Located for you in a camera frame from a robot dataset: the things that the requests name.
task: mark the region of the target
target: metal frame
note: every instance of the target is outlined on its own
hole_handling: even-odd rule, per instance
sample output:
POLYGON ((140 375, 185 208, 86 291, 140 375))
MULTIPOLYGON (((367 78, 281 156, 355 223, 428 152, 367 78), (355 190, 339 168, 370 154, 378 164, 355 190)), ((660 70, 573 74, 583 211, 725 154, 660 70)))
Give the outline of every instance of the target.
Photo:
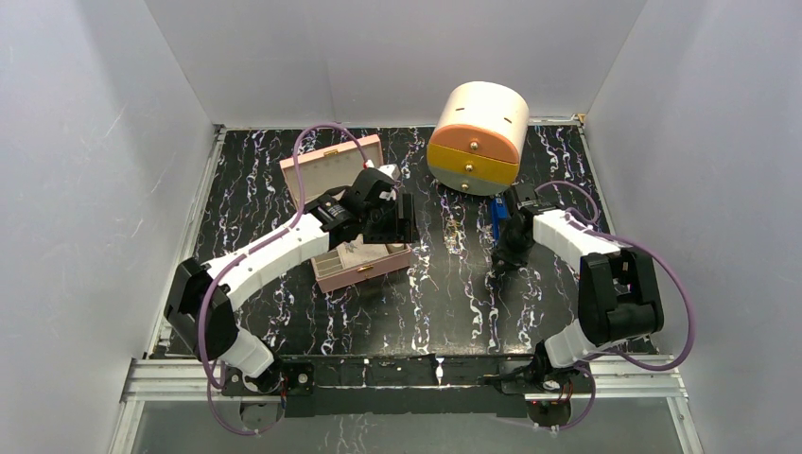
MULTIPOLYGON (((594 177, 598 178, 593 165, 590 148, 584 134, 584 125, 576 115, 572 117, 530 118, 530 125, 573 125, 580 131, 585 156, 594 177)), ((195 238, 201 227, 203 203, 208 199, 214 180, 219 156, 222 152, 226 131, 240 130, 240 128, 226 129, 217 126, 215 143, 209 156, 198 193, 193 200, 191 214, 187 220, 181 256, 189 256, 193 252, 195 238)), ((597 182, 597 192, 601 200, 601 207, 609 215, 610 211, 597 182)), ((607 219, 611 232, 615 232, 612 219, 607 219)), ((158 342, 168 337, 170 327, 163 317, 158 318, 151 335, 148 351, 152 352, 158 342)), ((662 363, 672 359, 671 356, 646 355, 638 356, 641 361, 649 363, 662 363)), ((591 373, 597 383, 598 398, 665 398, 674 428, 684 453, 702 453, 702 444, 696 433, 693 420, 688 407, 688 393, 679 371, 676 369, 665 373, 652 373, 638 369, 619 357, 602 357, 590 363, 591 373)), ((525 394, 527 400, 552 400, 552 394, 531 393, 525 394)), ((577 393, 573 398, 589 398, 588 393, 577 393)), ((136 433, 142 419, 146 402, 151 401, 202 401, 206 399, 206 377, 202 366, 192 359, 139 359, 131 363, 131 370, 121 398, 120 416, 114 433, 110 454, 129 454, 134 448, 136 433)), ((212 399, 215 401, 243 401, 243 402, 278 402, 276 396, 249 396, 226 397, 213 390, 212 399)))

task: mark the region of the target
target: open box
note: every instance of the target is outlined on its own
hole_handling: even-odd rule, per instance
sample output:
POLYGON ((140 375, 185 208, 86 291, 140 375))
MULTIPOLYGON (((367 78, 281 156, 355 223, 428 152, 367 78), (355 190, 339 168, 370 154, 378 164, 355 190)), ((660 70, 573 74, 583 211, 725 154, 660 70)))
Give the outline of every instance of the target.
MULTIPOLYGON (((377 135, 362 137, 359 144, 375 166, 384 165, 377 135)), ((299 186, 292 158, 284 159, 279 164, 289 194, 297 207, 299 186)), ((306 204, 328 189, 351 185, 362 170, 362 155, 356 144, 348 141, 302 154, 298 156, 298 164, 304 179, 306 204)), ((333 251, 312 258, 311 262, 315 280, 323 292, 329 292, 406 268, 411 259, 412 249, 407 244, 364 244, 360 236, 350 243, 340 244, 333 251)))

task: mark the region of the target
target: gray wall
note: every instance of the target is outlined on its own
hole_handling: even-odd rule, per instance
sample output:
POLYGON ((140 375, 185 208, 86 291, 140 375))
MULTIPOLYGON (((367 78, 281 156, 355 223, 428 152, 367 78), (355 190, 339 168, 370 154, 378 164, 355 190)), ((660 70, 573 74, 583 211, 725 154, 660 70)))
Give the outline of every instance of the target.
POLYGON ((645 0, 146 0, 226 126, 437 121, 469 80, 587 112, 645 0))
MULTIPOLYGON (((769 3, 651 0, 587 120, 619 232, 696 301, 682 373, 711 453, 802 445, 802 6, 769 3)), ((678 352, 671 296, 658 340, 678 352)))
POLYGON ((0 6, 0 452, 105 452, 212 126, 141 0, 0 6))

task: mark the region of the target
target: robotic arm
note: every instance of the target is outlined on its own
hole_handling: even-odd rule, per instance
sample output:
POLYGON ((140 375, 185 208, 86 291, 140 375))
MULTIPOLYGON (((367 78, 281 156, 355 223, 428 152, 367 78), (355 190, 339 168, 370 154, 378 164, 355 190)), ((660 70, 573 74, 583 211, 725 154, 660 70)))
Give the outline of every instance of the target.
POLYGON ((663 327, 663 309, 652 257, 638 248, 617 244, 577 228, 566 211, 545 201, 530 184, 504 192, 508 213, 492 252, 494 268, 525 267, 534 243, 554 251, 579 273, 577 319, 542 340, 524 372, 536 386, 547 380, 564 383, 573 366, 625 341, 663 327))
POLYGON ((290 221, 225 256, 203 264, 195 258, 185 260, 176 269, 165 317, 200 358, 198 323, 203 295, 216 276, 245 255, 214 290, 206 317, 206 351, 210 360, 221 359, 241 370, 259 391, 273 390, 281 379, 280 359, 262 340, 237 325, 234 312, 287 270, 359 235, 366 244, 417 241, 414 199, 393 188, 398 173, 397 166, 363 169, 351 186, 333 188, 308 203, 293 228, 258 252, 249 253, 253 244, 288 228, 290 221))

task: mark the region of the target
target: black marble table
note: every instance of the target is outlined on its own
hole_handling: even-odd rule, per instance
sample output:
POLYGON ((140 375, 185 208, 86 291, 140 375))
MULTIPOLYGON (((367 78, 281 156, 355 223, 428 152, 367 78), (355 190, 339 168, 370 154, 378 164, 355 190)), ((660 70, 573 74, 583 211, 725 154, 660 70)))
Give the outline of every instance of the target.
MULTIPOLYGON (((198 259, 234 251, 294 214, 278 163, 291 155, 298 133, 226 133, 195 248, 198 259)), ((379 134, 385 162, 400 166, 402 189, 415 194, 421 241, 414 245, 412 266, 322 293, 304 263, 243 306, 237 314, 243 326, 282 355, 498 355, 530 352, 573 320, 575 276, 551 251, 535 246, 526 269, 489 275, 491 200, 437 184, 426 164, 432 128, 353 133, 379 134)), ((331 130, 318 131, 305 151, 344 140, 331 130)), ((568 180, 598 202, 576 126, 530 127, 518 180, 568 180)), ((543 194, 591 213, 576 191, 551 187, 543 194)), ((600 226, 606 231, 604 214, 600 226)), ((189 352, 171 339, 166 353, 189 352)))

